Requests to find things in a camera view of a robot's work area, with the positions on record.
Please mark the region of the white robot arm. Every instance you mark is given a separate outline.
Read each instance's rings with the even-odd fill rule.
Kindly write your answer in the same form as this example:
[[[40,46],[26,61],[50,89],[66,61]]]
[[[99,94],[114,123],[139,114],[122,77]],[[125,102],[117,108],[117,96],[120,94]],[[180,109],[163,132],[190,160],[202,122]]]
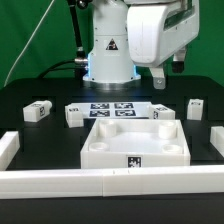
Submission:
[[[199,33],[199,0],[93,0],[93,49],[87,86],[120,89],[139,82],[146,67],[153,86],[166,87],[164,62],[184,69],[186,46]]]

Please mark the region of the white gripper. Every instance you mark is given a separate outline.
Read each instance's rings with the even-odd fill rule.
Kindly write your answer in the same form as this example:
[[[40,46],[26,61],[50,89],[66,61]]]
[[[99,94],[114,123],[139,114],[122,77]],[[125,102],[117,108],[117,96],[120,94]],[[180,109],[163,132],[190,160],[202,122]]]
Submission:
[[[164,69],[173,56],[172,71],[185,68],[185,47],[199,33],[199,0],[126,0],[129,53],[137,66],[151,68],[153,86],[166,87]]]

